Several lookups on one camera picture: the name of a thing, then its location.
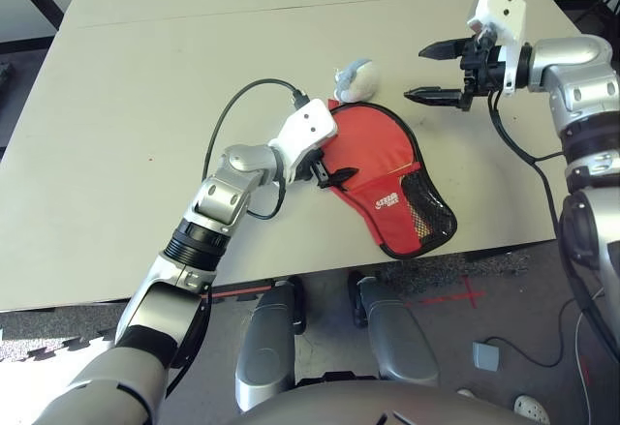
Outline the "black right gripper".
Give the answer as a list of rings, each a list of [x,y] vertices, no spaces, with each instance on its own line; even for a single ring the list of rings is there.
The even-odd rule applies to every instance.
[[[453,39],[435,42],[423,48],[419,57],[452,60],[461,56],[464,72],[463,93],[459,89],[423,86],[408,90],[404,97],[426,106],[454,106],[468,111],[475,97],[488,96],[504,86],[505,62],[500,60],[500,46],[492,34],[469,40]]]

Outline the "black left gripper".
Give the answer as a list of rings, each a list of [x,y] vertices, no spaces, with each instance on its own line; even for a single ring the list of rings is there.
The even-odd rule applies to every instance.
[[[342,167],[333,172],[333,177],[327,171],[324,164],[323,151],[310,151],[299,162],[295,170],[296,181],[317,180],[319,188],[346,189],[347,179],[355,176],[359,169],[355,167]]]

